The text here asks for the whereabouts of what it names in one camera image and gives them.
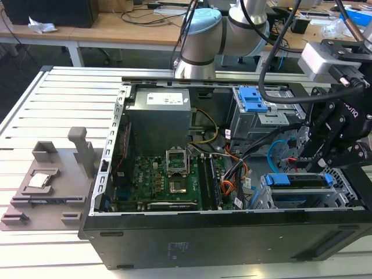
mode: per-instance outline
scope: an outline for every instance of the motherboard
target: motherboard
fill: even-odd
[[[171,160],[167,160],[166,156],[137,156],[132,183],[121,185],[118,180],[114,187],[112,208],[125,212],[209,210],[219,203],[220,209],[232,209],[229,199],[221,199],[219,187],[221,176],[226,171],[224,159],[221,156],[210,158],[217,181],[215,185],[211,184],[208,175],[204,175],[204,161],[207,160],[191,155],[186,156],[186,160],[182,156]],[[186,172],[170,172],[169,166],[177,169],[184,167]],[[207,187],[218,191],[218,195],[213,193],[209,197]]]

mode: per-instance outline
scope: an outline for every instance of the aluminum extrusion table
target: aluminum extrusion table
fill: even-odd
[[[258,79],[255,73],[217,75]],[[73,148],[69,128],[85,126],[87,140],[103,148],[122,76],[170,77],[171,72],[45,67],[38,73],[0,124],[0,215],[30,167],[38,140]],[[300,74],[268,74],[267,80],[300,82],[307,90],[315,85]],[[371,262],[372,237],[365,237],[324,262],[109,271],[77,231],[0,232],[0,278],[371,278]]]

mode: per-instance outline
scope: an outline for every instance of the gray 3d printed holder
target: gray 3d printed holder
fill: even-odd
[[[0,230],[79,228],[103,151],[94,149],[86,135],[85,127],[70,129],[67,137],[76,149],[56,149],[52,142],[37,142],[32,151],[35,160],[1,218]],[[43,174],[45,181],[31,182],[36,174]]]

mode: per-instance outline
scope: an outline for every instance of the blue cable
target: blue cable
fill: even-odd
[[[271,150],[273,149],[274,145],[275,144],[278,144],[279,142],[284,142],[285,144],[287,143],[287,141],[285,141],[284,139],[279,139],[277,141],[274,141],[270,147],[269,147],[269,150],[267,151],[267,162],[269,163],[269,166],[271,167],[271,169],[273,170],[273,172],[275,173],[278,173],[278,169],[275,167],[273,161],[271,161]]]
[[[284,51],[282,51],[282,54],[281,54],[281,59],[280,59],[280,64],[279,64],[278,70],[280,70],[281,65],[283,64],[283,61],[284,61]]]

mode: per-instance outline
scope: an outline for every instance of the floor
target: floor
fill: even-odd
[[[71,66],[68,52],[63,52],[58,46],[33,45],[24,46],[37,61],[38,65]],[[31,83],[40,68],[27,55],[24,48],[17,46],[19,55],[11,57],[5,55],[0,59],[0,122],[12,109],[21,94]],[[119,51],[106,49],[111,58],[111,64],[105,65],[105,57],[94,48],[82,50],[85,66],[87,67],[128,67],[147,69],[168,69],[170,52],[165,51],[136,51],[123,50],[123,61],[119,60]],[[244,58],[244,64],[238,64],[237,58],[228,57],[227,67],[221,67],[221,56],[216,58],[216,70],[226,71],[255,71],[256,65],[253,58]],[[296,59],[284,60],[279,72],[301,73]]]

